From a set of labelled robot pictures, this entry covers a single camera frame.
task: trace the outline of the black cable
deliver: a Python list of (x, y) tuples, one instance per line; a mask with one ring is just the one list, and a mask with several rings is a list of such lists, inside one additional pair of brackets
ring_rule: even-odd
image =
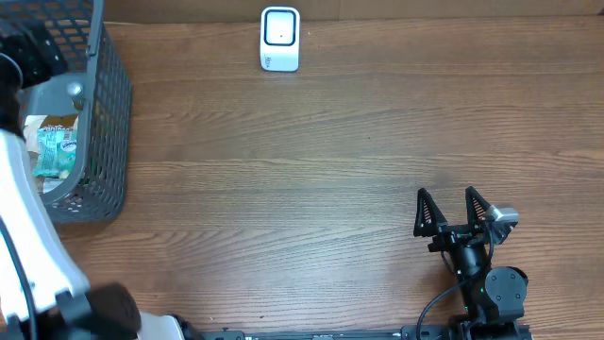
[(15, 265), (19, 282), (21, 283), (21, 289), (25, 295), (25, 303), (27, 304), (27, 312), (29, 313), (29, 339), (38, 340), (38, 325), (36, 324), (36, 304), (34, 303), (34, 296), (31, 293), (31, 287), (29, 287), (29, 280), (25, 274), (25, 270), (21, 265), (19, 254), (15, 244), (12, 243), (12, 238), (8, 233), (7, 226), (4, 224), (2, 218), (0, 218), (0, 232), (4, 237), (4, 242), (7, 244), (8, 253), (12, 259), (12, 263)]
[(487, 262), (474, 275), (466, 278), (465, 280), (460, 281), (456, 285), (454, 285), (451, 288), (445, 290), (444, 292), (442, 292), (441, 294), (439, 294), (438, 296), (436, 296), (435, 298), (433, 298), (432, 301), (428, 305), (426, 305), (426, 308), (424, 308), (424, 311), (422, 311), (422, 313), (419, 315), (419, 318), (417, 319), (417, 325), (415, 326), (415, 339), (416, 340), (422, 340), (422, 338), (421, 338), (422, 323), (424, 322), (424, 317), (426, 317), (426, 314), (428, 313), (428, 311), (430, 310), (430, 308), (432, 308), (432, 306), (434, 306), (436, 304), (436, 302), (440, 301), (441, 299), (443, 299), (447, 295), (451, 294), (456, 289), (464, 286), (466, 283), (468, 283), (468, 282), (474, 280), (475, 278), (477, 278), (480, 274), (482, 274), (482, 272), (484, 272), (485, 270), (487, 270), (487, 268), (491, 265), (491, 260), (493, 259), (493, 253), (495, 252), (495, 244), (493, 243), (493, 234), (491, 232), (491, 229), (489, 229), (486, 226), (485, 226), (485, 229), (489, 233), (489, 255), (487, 256)]

